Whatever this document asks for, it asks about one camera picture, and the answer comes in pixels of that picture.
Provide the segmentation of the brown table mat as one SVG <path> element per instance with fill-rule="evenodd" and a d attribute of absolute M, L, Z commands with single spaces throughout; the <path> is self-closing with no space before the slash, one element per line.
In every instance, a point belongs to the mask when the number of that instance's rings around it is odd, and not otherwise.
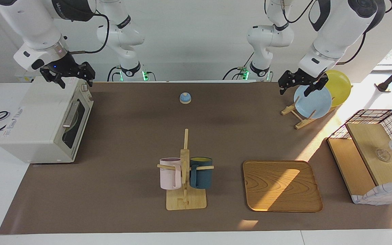
<path fill-rule="evenodd" d="M 392 228 L 391 205 L 355 205 L 325 138 L 330 116 L 295 130 L 276 83 L 96 83 L 73 164 L 31 165 L 0 234 L 275 231 Z M 181 93 L 192 101 L 182 104 Z M 207 207 L 168 211 L 157 164 L 177 157 L 189 129 L 193 157 L 211 157 Z M 323 209 L 254 212 L 245 200 L 246 160 L 310 163 Z"/>

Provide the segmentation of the dark blue mug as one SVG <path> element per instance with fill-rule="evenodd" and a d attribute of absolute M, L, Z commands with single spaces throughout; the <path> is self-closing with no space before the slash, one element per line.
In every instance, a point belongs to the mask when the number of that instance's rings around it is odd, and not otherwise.
<path fill-rule="evenodd" d="M 190 158 L 190 186 L 197 189 L 208 189 L 212 185 L 213 169 L 198 170 L 198 166 L 212 166 L 213 159 L 210 157 Z"/>

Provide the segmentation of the long wooden board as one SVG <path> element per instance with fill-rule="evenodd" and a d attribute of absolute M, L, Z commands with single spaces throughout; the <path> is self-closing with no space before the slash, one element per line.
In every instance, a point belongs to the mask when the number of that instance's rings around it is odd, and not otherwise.
<path fill-rule="evenodd" d="M 355 143 L 350 138 L 327 138 L 350 195 L 364 195 L 376 187 Z"/>

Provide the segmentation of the light blue plate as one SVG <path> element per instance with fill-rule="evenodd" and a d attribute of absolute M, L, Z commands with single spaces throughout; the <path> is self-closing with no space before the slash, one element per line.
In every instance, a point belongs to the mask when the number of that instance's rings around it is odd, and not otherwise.
<path fill-rule="evenodd" d="M 332 104 L 332 96 L 329 90 L 324 87 L 322 90 L 315 90 L 308 96 L 304 96 L 308 86 L 300 85 L 294 93 L 296 110 L 306 118 L 321 118 L 326 115 Z"/>

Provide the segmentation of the wooden plate rack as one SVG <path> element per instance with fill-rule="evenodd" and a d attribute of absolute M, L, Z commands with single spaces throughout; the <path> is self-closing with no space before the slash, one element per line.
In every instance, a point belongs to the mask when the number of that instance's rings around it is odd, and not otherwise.
<path fill-rule="evenodd" d="M 317 118 L 309 118 L 309 117 L 306 118 L 306 117 L 300 115 L 300 113 L 296 110 L 296 107 L 295 107 L 295 104 L 297 103 L 297 101 L 298 101 L 298 99 L 297 99 L 296 101 L 293 101 L 293 103 L 292 103 L 291 105 L 285 107 L 285 109 L 283 109 L 283 110 L 280 112 L 280 114 L 281 114 L 282 116 L 285 116 L 285 115 L 287 115 L 287 114 L 289 114 L 289 113 L 292 113 L 292 114 L 293 114 L 296 118 L 298 118 L 299 121 L 300 121 L 298 124 L 296 124 L 296 125 L 294 126 L 294 128 L 295 128 L 296 130 L 300 130 L 301 128 L 303 128 L 303 127 L 305 127 L 305 126 L 311 124 L 311 123 L 312 123 L 313 121 L 315 121 Z"/>

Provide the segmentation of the wooden mug rack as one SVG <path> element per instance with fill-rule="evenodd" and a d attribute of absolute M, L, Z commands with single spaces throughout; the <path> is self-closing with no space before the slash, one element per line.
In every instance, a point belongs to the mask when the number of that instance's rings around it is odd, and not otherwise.
<path fill-rule="evenodd" d="M 168 211 L 202 209 L 207 207 L 206 191 L 190 186 L 190 151 L 188 149 L 189 130 L 185 129 L 184 145 L 180 150 L 181 165 L 159 163 L 160 170 L 172 170 L 175 177 L 179 177 L 181 187 L 166 191 L 165 206 Z"/>

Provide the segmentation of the pink mug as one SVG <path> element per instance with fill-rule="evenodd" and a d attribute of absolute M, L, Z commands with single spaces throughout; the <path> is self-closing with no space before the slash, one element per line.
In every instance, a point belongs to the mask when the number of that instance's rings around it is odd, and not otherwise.
<path fill-rule="evenodd" d="M 159 160 L 159 164 L 174 166 L 173 169 L 160 168 L 160 187 L 165 190 L 177 190 L 182 186 L 181 159 L 168 157 Z"/>

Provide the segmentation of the wide wooden board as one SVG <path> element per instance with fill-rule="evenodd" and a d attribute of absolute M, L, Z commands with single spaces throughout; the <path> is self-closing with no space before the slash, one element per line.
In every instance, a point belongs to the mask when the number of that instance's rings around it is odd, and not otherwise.
<path fill-rule="evenodd" d="M 346 128 L 356 145 L 376 185 L 392 182 L 392 150 L 390 137 L 381 124 L 347 124 Z M 390 162 L 379 160 L 376 149 L 385 149 L 391 154 Z"/>

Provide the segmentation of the clear glass knob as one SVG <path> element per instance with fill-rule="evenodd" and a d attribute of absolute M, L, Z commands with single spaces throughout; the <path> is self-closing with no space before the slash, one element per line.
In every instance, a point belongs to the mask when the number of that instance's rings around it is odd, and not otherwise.
<path fill-rule="evenodd" d="M 385 149 L 376 149 L 376 155 L 383 162 L 391 161 L 391 154 Z"/>

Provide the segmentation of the white toaster oven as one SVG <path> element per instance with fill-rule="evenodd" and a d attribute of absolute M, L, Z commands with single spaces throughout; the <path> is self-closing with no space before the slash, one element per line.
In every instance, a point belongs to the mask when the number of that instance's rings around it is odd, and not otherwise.
<path fill-rule="evenodd" d="M 93 107 L 88 84 L 63 78 L 65 88 L 37 76 L 6 126 L 0 147 L 25 163 L 72 163 Z"/>

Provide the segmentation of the yellow plate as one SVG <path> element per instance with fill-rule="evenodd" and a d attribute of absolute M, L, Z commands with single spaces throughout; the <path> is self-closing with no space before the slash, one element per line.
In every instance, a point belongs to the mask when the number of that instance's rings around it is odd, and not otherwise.
<path fill-rule="evenodd" d="M 326 75 L 328 76 L 328 82 L 325 84 L 325 88 L 331 93 L 331 107 L 337 107 L 350 96 L 352 89 L 350 79 L 344 73 L 336 70 L 328 70 Z"/>

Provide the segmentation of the wooden tray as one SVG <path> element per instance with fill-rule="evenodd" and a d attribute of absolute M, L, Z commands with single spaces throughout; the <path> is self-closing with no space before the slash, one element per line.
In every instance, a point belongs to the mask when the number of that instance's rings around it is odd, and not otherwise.
<path fill-rule="evenodd" d="M 303 160 L 247 160 L 246 204 L 255 212 L 317 213 L 324 205 L 311 165 Z"/>

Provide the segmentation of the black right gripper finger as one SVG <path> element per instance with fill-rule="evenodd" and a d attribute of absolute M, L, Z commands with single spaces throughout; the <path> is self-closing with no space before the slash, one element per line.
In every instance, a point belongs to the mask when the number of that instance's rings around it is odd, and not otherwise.
<path fill-rule="evenodd" d="M 55 75 L 51 73 L 49 68 L 41 68 L 40 73 L 47 82 L 53 82 L 58 84 L 62 89 L 65 89 L 65 82 L 62 80 L 62 74 L 56 73 Z"/>
<path fill-rule="evenodd" d="M 93 80 L 95 79 L 96 72 L 89 64 L 89 62 L 83 62 L 80 65 L 80 74 L 82 79 L 84 79 L 89 86 L 93 85 Z"/>

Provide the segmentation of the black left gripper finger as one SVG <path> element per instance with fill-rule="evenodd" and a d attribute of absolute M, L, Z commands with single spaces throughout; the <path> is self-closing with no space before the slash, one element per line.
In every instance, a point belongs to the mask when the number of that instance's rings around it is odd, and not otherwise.
<path fill-rule="evenodd" d="M 304 96 L 307 97 L 315 90 L 322 90 L 328 81 L 328 76 L 321 76 L 318 81 L 309 85 L 309 87 L 304 91 Z"/>
<path fill-rule="evenodd" d="M 294 74 L 291 71 L 285 71 L 278 80 L 279 93 L 283 95 L 288 88 L 294 86 Z"/>

